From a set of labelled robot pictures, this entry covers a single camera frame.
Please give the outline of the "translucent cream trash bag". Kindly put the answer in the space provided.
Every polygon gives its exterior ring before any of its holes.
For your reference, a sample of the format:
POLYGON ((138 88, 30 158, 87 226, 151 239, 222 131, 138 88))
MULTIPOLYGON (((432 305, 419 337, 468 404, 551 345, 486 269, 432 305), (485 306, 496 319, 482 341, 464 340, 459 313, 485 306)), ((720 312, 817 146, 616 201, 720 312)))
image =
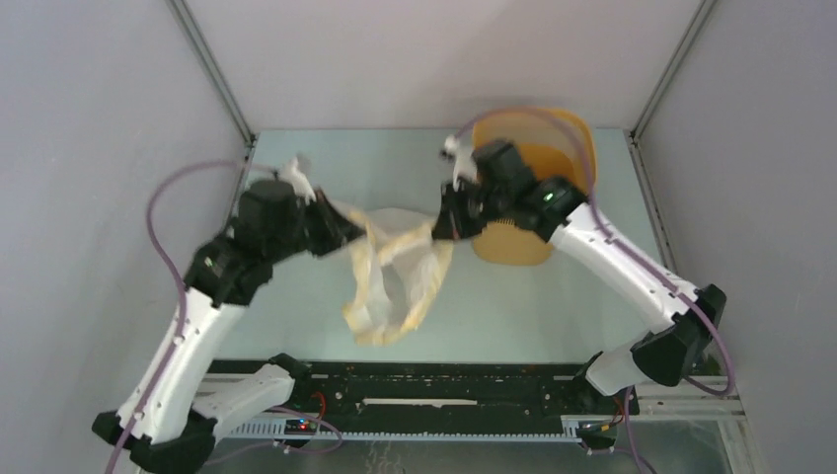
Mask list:
POLYGON ((421 325, 447 276, 453 244, 431 238, 434 220, 422 212, 335 207, 365 231, 345 249, 355 294, 342 316, 358 345, 392 345, 421 325))

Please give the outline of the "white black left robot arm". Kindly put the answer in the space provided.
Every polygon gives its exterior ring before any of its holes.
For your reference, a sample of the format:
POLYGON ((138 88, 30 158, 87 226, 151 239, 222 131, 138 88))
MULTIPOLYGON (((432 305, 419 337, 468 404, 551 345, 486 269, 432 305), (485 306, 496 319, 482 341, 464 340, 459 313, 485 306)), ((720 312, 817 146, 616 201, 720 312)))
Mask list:
POLYGON ((174 320, 131 397, 99 414, 93 432, 148 473, 195 473, 219 440, 257 414, 307 407, 311 383, 273 362, 208 397, 197 390, 275 266, 298 254, 327 256, 364 235, 320 190, 303 197, 281 179, 252 182, 236 216, 177 277, 174 320))

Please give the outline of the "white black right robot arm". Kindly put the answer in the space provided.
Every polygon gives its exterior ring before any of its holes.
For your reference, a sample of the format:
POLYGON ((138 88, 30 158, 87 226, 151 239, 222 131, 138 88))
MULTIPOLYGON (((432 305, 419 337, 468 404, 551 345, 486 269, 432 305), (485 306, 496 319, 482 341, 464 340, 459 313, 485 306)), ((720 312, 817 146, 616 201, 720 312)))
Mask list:
POLYGON ((726 306, 718 286, 698 287, 652 261, 568 179, 537 179, 508 140, 473 148, 448 136, 440 154, 454 172, 441 191, 435 240, 470 240, 492 223, 509 223, 571 256, 639 308, 646 334, 586 364, 573 388, 580 409, 598 413, 614 394, 647 380, 673 387, 692 379, 726 306))

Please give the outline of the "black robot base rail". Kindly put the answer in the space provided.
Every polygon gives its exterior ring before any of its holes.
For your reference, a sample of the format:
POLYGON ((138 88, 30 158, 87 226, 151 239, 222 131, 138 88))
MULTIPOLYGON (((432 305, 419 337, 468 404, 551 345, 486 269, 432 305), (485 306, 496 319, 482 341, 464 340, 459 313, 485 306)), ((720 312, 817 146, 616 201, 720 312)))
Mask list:
POLYGON ((296 444, 316 436, 345 440, 591 441, 606 447, 624 415, 638 422, 695 421, 684 400, 604 396, 582 385, 580 364, 269 362, 295 381, 285 407, 318 424, 313 435, 285 435, 292 418, 269 409, 234 431, 296 444))

